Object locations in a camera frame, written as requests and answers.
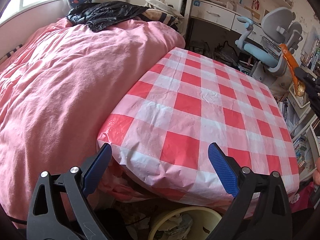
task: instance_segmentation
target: person's hand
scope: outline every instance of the person's hand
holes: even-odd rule
[[[317,169],[313,173],[313,181],[316,183],[318,186],[320,186],[320,158],[316,162]]]

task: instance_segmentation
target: pink fabric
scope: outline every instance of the pink fabric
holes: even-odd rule
[[[0,202],[7,214],[27,218],[42,171],[65,173],[95,154],[99,129],[126,92],[184,45],[160,22],[129,20],[93,33],[64,18],[1,64]]]
[[[268,87],[184,49],[170,51],[128,91],[101,127],[104,142],[113,161],[100,189],[120,201],[230,204],[208,158],[213,142],[241,167],[278,171],[289,195],[299,187],[293,144]]]

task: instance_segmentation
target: drawer handle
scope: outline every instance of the drawer handle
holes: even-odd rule
[[[212,12],[209,12],[209,11],[207,11],[207,13],[213,14],[214,16],[217,16],[217,17],[221,17],[219,14],[216,14],[216,13],[212,13]]]

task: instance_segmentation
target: desk drawer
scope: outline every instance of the desk drawer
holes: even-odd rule
[[[237,33],[240,33],[240,34],[243,34],[246,29],[244,27],[244,23],[241,23],[237,20],[237,15],[233,21],[233,25],[232,25],[232,28],[231,30],[237,32]],[[262,37],[263,36],[266,36],[262,30],[262,28],[256,24],[253,25],[253,31],[252,33],[248,36],[248,38],[250,40],[253,40],[255,41],[256,43],[262,45]]]
[[[218,6],[194,0],[191,16],[231,29],[235,14]]]

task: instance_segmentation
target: blue sticker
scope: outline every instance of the blue sticker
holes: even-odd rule
[[[193,5],[199,7],[200,6],[200,2],[199,1],[193,1]]]

